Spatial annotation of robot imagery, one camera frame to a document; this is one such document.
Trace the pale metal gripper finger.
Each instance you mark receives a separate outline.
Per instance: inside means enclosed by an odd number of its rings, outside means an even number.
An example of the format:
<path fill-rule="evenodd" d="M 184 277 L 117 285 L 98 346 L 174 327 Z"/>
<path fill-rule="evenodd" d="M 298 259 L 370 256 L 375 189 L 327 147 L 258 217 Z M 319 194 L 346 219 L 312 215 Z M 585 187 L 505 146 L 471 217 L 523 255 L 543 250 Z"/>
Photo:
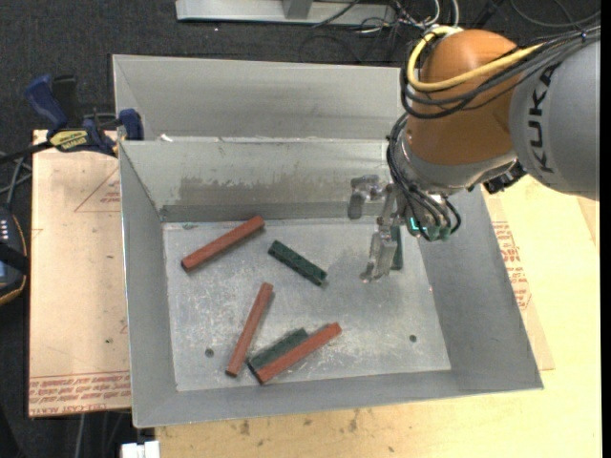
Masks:
<path fill-rule="evenodd" d="M 372 282 L 389 274 L 394 255 L 396 241 L 390 233 L 374 233 L 371 238 L 369 260 L 364 272 L 360 275 L 363 282 Z"/>
<path fill-rule="evenodd" d="M 363 207 L 367 201 L 380 199 L 384 195 L 380 177 L 365 175 L 354 177 L 350 181 L 351 195 L 348 202 L 348 218 L 359 219 L 363 215 Z"/>

